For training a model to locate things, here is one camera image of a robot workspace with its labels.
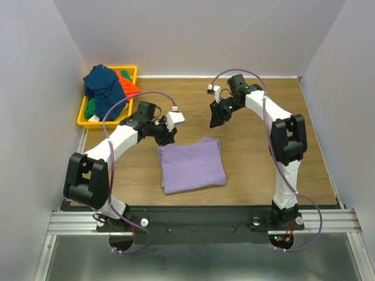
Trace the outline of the lavender t shirt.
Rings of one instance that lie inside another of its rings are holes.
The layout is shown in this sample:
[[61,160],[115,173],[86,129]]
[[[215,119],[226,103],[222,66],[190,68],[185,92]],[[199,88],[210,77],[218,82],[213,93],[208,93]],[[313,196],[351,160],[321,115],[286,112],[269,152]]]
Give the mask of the lavender t shirt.
[[226,184],[219,139],[204,137],[191,145],[161,146],[158,160],[166,195]]

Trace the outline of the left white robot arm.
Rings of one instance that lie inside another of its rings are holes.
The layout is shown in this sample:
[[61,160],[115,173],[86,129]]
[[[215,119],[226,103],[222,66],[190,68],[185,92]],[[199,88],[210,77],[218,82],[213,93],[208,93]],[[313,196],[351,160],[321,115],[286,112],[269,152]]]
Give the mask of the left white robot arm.
[[159,146],[174,143],[176,127],[185,121],[177,106],[160,121],[154,119],[155,110],[155,104],[141,101],[137,111],[106,134],[102,142],[85,153],[72,154],[68,162],[63,195],[110,218],[110,224],[119,231],[134,223],[129,205],[112,195],[115,161],[148,136]]

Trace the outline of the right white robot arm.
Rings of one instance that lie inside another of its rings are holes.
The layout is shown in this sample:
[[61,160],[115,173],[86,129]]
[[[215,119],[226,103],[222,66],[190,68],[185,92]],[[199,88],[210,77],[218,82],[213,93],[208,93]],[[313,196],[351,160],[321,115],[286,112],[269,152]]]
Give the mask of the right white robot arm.
[[305,118],[281,108],[267,96],[263,87],[247,84],[241,74],[229,78],[227,85],[228,98],[223,98],[221,87],[215,83],[207,86],[207,93],[214,96],[210,104],[210,127],[224,125],[234,112],[242,108],[252,110],[264,121],[270,154],[276,167],[270,223],[275,228],[283,228],[299,215],[296,184],[298,170],[308,148]]

